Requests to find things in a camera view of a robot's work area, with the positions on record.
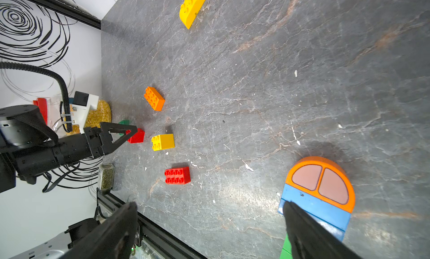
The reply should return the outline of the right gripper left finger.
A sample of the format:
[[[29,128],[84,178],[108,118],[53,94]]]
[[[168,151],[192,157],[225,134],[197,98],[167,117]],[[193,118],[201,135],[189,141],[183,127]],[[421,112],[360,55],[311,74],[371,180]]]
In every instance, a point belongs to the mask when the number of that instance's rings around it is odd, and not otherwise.
[[[128,259],[137,233],[137,204],[126,203],[103,223],[94,218],[69,228],[71,243],[63,259]]]

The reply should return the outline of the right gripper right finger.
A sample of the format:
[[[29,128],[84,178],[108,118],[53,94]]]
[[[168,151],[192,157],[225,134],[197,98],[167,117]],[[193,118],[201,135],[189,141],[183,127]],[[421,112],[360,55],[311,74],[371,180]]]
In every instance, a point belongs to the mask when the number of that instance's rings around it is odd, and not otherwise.
[[[294,259],[359,259],[360,256],[336,239],[307,212],[285,202],[283,215]]]

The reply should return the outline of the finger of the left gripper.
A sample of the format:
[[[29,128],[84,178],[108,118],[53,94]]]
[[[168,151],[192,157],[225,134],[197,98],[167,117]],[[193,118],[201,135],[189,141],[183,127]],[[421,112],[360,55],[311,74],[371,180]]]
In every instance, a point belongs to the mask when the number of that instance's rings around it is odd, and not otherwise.
[[[99,137],[103,151],[116,151],[138,132],[136,126],[110,122],[101,122],[100,129]],[[122,136],[114,140],[113,134],[122,134]]]

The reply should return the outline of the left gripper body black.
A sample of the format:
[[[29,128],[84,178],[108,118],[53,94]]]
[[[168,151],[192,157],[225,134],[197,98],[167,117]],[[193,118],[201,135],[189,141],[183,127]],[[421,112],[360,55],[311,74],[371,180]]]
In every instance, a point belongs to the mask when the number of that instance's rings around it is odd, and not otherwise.
[[[53,146],[39,145],[13,153],[14,165],[21,180],[34,184],[36,178],[60,166],[101,156],[101,129],[87,127],[83,134],[66,136]]]

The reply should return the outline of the green tall lego brick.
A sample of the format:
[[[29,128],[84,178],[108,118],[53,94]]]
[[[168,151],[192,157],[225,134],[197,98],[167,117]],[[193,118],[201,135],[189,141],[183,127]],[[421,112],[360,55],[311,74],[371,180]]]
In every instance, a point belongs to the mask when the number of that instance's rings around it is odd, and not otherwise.
[[[288,236],[286,236],[279,259],[293,259],[291,253],[292,253],[292,247]]]

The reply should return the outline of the light blue lego brick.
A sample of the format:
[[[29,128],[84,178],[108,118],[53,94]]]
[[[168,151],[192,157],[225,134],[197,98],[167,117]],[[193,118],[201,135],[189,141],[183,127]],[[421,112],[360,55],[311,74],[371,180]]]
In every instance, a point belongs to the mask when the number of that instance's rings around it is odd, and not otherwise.
[[[343,241],[351,213],[285,184],[278,207],[282,215],[287,201],[297,204],[336,239]]]

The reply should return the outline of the orange round lego piece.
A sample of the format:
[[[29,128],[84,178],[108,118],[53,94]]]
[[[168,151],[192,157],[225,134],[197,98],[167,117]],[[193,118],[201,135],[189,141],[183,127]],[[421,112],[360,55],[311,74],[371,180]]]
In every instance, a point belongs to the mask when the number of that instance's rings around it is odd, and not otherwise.
[[[347,213],[354,210],[356,196],[346,172],[327,158],[302,158],[288,172],[285,184]]]

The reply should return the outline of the green flat lego plate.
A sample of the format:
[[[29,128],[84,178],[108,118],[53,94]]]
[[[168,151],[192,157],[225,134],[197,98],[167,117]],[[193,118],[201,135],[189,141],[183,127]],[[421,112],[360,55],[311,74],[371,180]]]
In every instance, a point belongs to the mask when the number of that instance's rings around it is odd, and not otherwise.
[[[119,124],[120,125],[130,125],[130,120],[121,120],[120,122],[119,122]],[[121,133],[119,133],[119,135],[120,136],[123,136],[123,135],[126,135],[126,134],[128,134],[129,133],[129,130],[126,130],[125,132],[121,132]]]

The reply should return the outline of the yellow square lego brick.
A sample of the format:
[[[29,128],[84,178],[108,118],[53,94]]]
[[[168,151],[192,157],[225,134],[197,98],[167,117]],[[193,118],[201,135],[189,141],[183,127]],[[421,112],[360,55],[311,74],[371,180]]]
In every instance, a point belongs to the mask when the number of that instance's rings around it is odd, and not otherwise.
[[[153,151],[160,151],[175,148],[174,135],[163,134],[152,137],[152,149]]]

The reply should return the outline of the orange long lego brick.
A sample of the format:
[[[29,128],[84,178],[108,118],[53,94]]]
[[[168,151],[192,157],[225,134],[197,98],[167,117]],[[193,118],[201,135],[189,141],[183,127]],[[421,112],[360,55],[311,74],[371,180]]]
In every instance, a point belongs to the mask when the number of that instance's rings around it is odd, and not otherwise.
[[[165,99],[155,88],[148,86],[144,98],[154,111],[162,111]]]

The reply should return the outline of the red flat lego brick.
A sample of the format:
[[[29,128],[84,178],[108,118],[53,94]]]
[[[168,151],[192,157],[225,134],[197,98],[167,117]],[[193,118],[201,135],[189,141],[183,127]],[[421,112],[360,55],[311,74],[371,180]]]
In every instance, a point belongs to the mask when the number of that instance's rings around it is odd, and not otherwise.
[[[189,167],[167,169],[164,175],[168,185],[185,185],[191,182]]]

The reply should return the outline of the yellow curved lego brick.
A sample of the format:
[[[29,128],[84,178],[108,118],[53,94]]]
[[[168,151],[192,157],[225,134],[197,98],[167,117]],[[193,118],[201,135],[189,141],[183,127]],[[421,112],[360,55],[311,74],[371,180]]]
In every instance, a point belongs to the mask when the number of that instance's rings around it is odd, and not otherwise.
[[[180,7],[180,20],[190,29],[206,0],[184,0]]]

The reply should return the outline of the small spice jar left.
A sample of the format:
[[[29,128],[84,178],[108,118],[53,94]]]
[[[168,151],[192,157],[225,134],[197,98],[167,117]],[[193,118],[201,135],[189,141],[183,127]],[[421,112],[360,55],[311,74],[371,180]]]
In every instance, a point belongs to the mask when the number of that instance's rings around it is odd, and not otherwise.
[[[114,186],[115,166],[111,163],[102,164],[99,167],[98,190],[107,194]]]

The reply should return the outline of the plastic jar red lid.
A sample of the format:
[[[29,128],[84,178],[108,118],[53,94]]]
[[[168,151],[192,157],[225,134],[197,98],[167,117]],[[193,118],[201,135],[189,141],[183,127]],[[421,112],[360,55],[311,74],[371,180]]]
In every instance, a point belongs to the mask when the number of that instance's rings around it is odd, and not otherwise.
[[[60,137],[81,134],[86,127],[100,128],[101,122],[112,122],[112,111],[106,101],[98,100],[95,107],[90,105],[83,124],[77,122],[76,118],[80,118],[85,110],[82,106],[71,105],[73,130],[72,132],[66,132],[61,120],[61,114],[59,113],[59,102],[52,102],[46,98],[37,98],[32,101],[32,104],[39,107],[45,123]]]

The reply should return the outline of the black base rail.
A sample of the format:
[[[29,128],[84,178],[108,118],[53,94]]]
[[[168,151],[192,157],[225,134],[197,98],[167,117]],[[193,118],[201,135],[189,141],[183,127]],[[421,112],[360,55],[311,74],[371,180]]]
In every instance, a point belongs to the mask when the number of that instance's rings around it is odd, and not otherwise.
[[[111,193],[97,193],[97,205],[103,206],[113,215],[121,206],[126,204],[121,199]],[[205,256],[188,246],[186,243],[164,230],[162,227],[151,221],[137,211],[137,233],[135,243],[145,244],[156,255],[165,259],[204,259]]]

